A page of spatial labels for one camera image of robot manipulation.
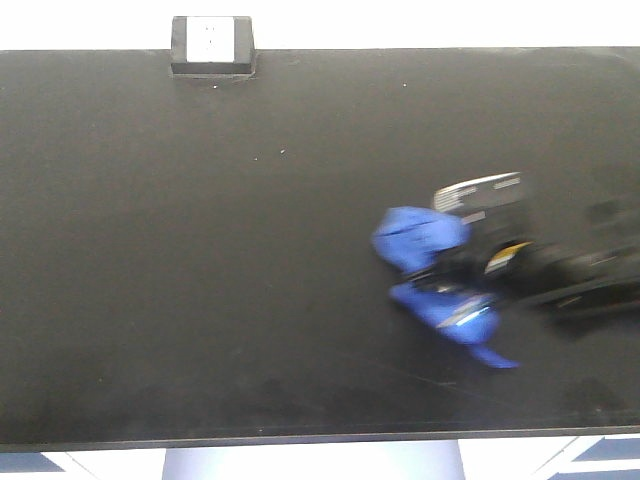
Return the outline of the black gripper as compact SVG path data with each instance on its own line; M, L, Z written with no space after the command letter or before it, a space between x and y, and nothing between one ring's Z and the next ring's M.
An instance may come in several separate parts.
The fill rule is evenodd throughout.
M505 248L531 240L528 188L519 171L472 178L442 187L432 206L459 218L468 237L436 255L435 264L414 275L420 293L482 295L493 300L498 288L489 271Z

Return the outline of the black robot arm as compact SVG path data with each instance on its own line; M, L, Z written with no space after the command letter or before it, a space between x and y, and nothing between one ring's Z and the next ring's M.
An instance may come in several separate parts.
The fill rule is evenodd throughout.
M438 189L432 205L469 227L460 246L436 253L432 265L407 275L423 291L486 293L559 318L628 312L639 307L639 187L587 206L587 224L616 245L582 250L547 243L530 222L531 202L520 172L473 178Z

